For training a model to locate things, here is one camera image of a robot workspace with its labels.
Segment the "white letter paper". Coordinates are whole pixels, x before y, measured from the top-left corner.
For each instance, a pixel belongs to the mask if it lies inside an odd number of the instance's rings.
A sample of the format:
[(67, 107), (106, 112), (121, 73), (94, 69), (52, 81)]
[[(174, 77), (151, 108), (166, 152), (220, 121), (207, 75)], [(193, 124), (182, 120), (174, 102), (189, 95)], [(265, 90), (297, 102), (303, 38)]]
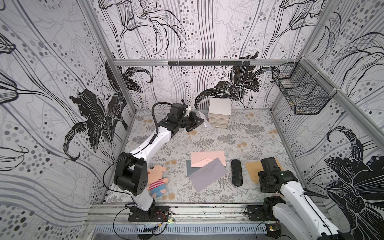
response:
[(208, 120), (206, 119), (206, 116), (202, 112), (196, 110), (196, 113), (198, 113), (200, 115), (200, 118), (203, 120), (203, 124), (204, 124), (204, 126), (206, 128), (208, 128), (208, 129), (212, 129), (213, 128), (211, 126), (211, 124), (208, 122)]

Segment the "tan kraft envelope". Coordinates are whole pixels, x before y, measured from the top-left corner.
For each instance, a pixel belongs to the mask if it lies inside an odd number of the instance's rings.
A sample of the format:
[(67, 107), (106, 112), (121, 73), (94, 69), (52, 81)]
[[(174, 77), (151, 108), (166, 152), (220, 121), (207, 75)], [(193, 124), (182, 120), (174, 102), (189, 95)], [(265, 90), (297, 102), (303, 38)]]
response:
[[(277, 159), (275, 159), (275, 158), (265, 158), (265, 159), (262, 159), (262, 160), (269, 160), (269, 159), (275, 160), (276, 163), (277, 163), (277, 166), (281, 170), (283, 170), (283, 167), (281, 166), (280, 162)], [(262, 160), (256, 161), (256, 162), (245, 163), (245, 166), (246, 166), (246, 169), (247, 169), (248, 174), (250, 176), (250, 179), (255, 184), (260, 182), (259, 172), (264, 170), (263, 166), (262, 166)]]

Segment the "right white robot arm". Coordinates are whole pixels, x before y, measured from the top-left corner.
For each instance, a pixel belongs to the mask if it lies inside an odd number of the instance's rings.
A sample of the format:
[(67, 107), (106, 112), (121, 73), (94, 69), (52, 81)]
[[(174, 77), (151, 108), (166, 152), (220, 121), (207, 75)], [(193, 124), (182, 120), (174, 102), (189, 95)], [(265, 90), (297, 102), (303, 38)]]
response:
[(259, 183), (264, 193), (280, 196), (264, 199), (262, 214), (270, 221), (278, 220), (298, 240), (352, 240), (343, 233), (316, 206), (310, 196), (321, 195), (304, 189), (291, 171), (283, 171), (275, 158), (261, 160)]

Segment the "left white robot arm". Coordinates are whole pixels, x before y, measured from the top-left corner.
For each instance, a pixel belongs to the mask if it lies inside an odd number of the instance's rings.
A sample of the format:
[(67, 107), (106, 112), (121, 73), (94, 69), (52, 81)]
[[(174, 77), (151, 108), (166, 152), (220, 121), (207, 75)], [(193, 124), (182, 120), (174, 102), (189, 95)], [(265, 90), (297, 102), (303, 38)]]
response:
[[(155, 107), (159, 105), (170, 106), (167, 116), (156, 120)], [(205, 120), (184, 101), (180, 103), (157, 102), (151, 109), (155, 131), (141, 145), (129, 153), (122, 152), (116, 162), (113, 182), (125, 194), (132, 197), (135, 207), (148, 212), (155, 204), (155, 200), (145, 188), (149, 184), (148, 162), (160, 148), (166, 144), (180, 129), (191, 132)]]

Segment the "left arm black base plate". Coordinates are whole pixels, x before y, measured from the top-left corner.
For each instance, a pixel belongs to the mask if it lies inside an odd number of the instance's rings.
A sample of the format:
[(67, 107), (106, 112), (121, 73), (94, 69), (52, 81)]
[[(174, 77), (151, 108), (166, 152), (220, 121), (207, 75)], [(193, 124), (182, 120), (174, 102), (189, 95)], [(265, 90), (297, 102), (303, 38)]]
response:
[(128, 221), (139, 222), (166, 222), (169, 220), (171, 211), (169, 206), (153, 205), (148, 211), (140, 210), (138, 207), (131, 208)]

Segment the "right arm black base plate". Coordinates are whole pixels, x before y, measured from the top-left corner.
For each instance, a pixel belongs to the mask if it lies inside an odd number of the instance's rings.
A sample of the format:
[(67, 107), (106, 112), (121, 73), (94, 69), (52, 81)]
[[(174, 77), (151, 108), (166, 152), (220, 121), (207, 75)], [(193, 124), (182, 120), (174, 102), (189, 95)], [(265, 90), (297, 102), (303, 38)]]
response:
[(277, 204), (286, 204), (286, 201), (279, 196), (267, 197), (262, 204), (247, 205), (244, 214), (252, 222), (277, 221), (273, 214), (273, 207)]

